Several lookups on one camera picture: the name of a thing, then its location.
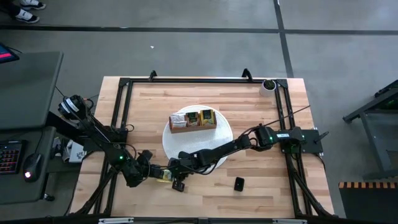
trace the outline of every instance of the wooden tabletop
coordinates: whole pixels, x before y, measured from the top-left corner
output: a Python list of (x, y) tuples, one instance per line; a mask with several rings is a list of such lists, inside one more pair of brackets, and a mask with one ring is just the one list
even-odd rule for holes
[[(120, 77), (104, 77), (95, 117), (104, 125), (111, 123)], [(293, 111), (308, 105), (304, 81), (287, 79)], [(126, 90), (122, 96), (124, 105)], [(135, 130), (127, 142), (138, 151), (154, 154), (151, 163), (167, 165), (162, 147), (162, 133), (170, 114), (189, 105), (206, 105), (221, 112), (233, 130), (234, 138), (247, 128), (278, 119), (275, 96), (261, 97), (256, 84), (219, 83), (135, 83), (132, 89), (127, 124)], [(121, 122), (123, 106), (119, 112)], [(302, 129), (313, 128), (310, 108), (294, 115)], [(279, 123), (271, 125), (280, 129)], [(100, 179), (103, 152), (84, 160), (78, 179), (71, 212), (78, 210), (94, 192)], [(311, 154), (303, 154), (307, 184), (319, 202), (333, 213), (328, 184), (322, 163)], [(236, 177), (245, 179), (244, 190), (233, 190)], [(170, 183), (147, 179), (136, 188), (126, 186), (120, 174), (114, 195), (113, 216), (132, 217), (230, 217), (272, 218), (294, 217), (285, 157), (276, 144), (271, 150), (239, 151), (228, 156), (210, 175), (190, 175), (183, 193)], [(103, 206), (108, 190), (105, 190)], [(301, 190), (300, 208), (304, 212)]]

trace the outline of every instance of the concrete floor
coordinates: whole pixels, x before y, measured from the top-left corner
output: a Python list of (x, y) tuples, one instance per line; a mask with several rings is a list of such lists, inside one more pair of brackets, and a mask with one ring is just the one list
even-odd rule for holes
[[(286, 29), (396, 30), (395, 0), (280, 0)], [(277, 28), (272, 0), (48, 1), (35, 12), (43, 24), (117, 27)], [(0, 16), (0, 23), (10, 23)], [(64, 94), (98, 94), (105, 75), (286, 77), (279, 34), (48, 32), (0, 30), (0, 42), (23, 52), (65, 53), (57, 86)], [(294, 77), (304, 78), (323, 140), (335, 213), (345, 216), (340, 181), (377, 171), (362, 124), (342, 117), (397, 79), (398, 39), (386, 35), (287, 35)], [(52, 109), (61, 100), (55, 94)], [(72, 177), (59, 193), (70, 195)], [(0, 219), (63, 215), (70, 196), (31, 205), (18, 215), (0, 207)]]

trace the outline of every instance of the gray desk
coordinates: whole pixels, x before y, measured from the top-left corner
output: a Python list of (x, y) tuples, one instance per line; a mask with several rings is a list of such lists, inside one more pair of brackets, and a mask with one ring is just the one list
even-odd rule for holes
[(47, 166), (50, 159), (50, 150), (55, 137), (55, 128), (46, 127), (43, 128), (43, 137), (39, 143), (41, 129), (27, 131), (7, 131), (6, 133), (0, 133), (0, 140), (18, 140), (25, 139), (28, 141), (22, 162), (25, 161), (26, 157), (34, 153), (37, 144), (37, 152), (40, 153), (42, 158), (42, 170), (40, 177), (37, 181), (32, 183), (25, 182), (22, 173), (22, 166), (20, 167), (18, 174), (0, 175), (0, 204), (9, 203), (24, 203), (24, 202), (35, 202), (41, 199), (43, 195), (44, 183), (46, 179)]
[(0, 130), (44, 127), (63, 54), (20, 54), (0, 64)]

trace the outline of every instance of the white sneaker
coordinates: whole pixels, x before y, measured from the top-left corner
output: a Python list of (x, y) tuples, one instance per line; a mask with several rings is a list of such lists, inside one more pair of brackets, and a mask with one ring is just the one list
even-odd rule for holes
[(39, 2), (38, 0), (19, 0), (19, 4), (21, 5), (21, 8), (23, 8), (24, 10), (45, 9), (45, 4)]
[(29, 24), (36, 23), (40, 20), (38, 16), (34, 16), (31, 13), (21, 9), (19, 11), (19, 14), (15, 17), (16, 20), (21, 21), (21, 22), (26, 22)]

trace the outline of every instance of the white round plate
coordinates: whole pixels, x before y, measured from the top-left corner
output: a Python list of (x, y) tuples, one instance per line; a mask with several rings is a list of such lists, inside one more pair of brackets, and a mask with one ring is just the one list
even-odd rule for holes
[[(216, 114), (217, 128), (215, 129), (172, 134), (170, 131), (169, 122), (167, 122), (166, 127), (163, 130), (162, 143), (164, 152), (169, 159), (172, 157), (178, 159), (178, 154), (181, 151), (192, 153), (200, 149), (214, 149), (233, 140), (231, 126), (226, 118), (219, 111), (214, 110), (209, 106), (187, 106), (180, 109), (178, 113), (194, 111), (200, 112), (201, 110), (210, 109)], [(226, 158), (227, 156), (221, 158), (220, 161), (218, 161), (216, 168), (224, 163)]]

